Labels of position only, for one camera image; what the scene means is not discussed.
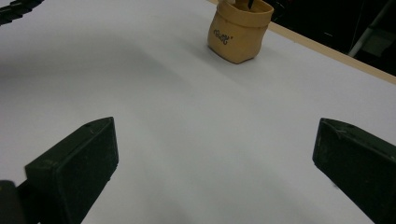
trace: dark background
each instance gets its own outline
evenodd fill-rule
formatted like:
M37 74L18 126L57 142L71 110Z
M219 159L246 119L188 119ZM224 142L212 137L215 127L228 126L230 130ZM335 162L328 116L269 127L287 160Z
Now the dark background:
M388 0L265 0L272 21L348 54ZM396 4L392 2L353 57L396 76Z

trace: tan paper bag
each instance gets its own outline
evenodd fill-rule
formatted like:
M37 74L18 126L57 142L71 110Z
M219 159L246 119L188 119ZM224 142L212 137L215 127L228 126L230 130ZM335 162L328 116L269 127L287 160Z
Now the tan paper bag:
M262 0L254 1L251 9L248 0L235 0L235 4L219 0L207 36L208 46L232 63L256 57L273 12Z

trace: paper bag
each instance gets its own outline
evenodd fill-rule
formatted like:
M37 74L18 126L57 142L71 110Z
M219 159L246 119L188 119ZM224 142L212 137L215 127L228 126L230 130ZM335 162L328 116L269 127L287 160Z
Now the paper bag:
M254 1L251 9L248 0L235 0L235 4L219 0L207 36L208 46L232 63L256 57L273 12L262 0Z

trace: logo on bag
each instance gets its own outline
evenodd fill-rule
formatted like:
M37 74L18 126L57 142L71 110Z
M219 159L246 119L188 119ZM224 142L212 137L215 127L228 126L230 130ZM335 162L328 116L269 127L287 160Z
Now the logo on bag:
M220 30L214 30L213 34L223 43L223 45L227 45L229 39L233 39L232 36L223 35L220 33Z

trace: white table surface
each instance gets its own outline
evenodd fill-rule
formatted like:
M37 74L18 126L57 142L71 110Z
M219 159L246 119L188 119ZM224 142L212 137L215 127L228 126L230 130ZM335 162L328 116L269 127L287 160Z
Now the white table surface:
M312 162L320 118L396 144L396 86L270 31L235 65L216 6L45 1L0 27L0 178L112 116L120 164L83 223L365 224Z

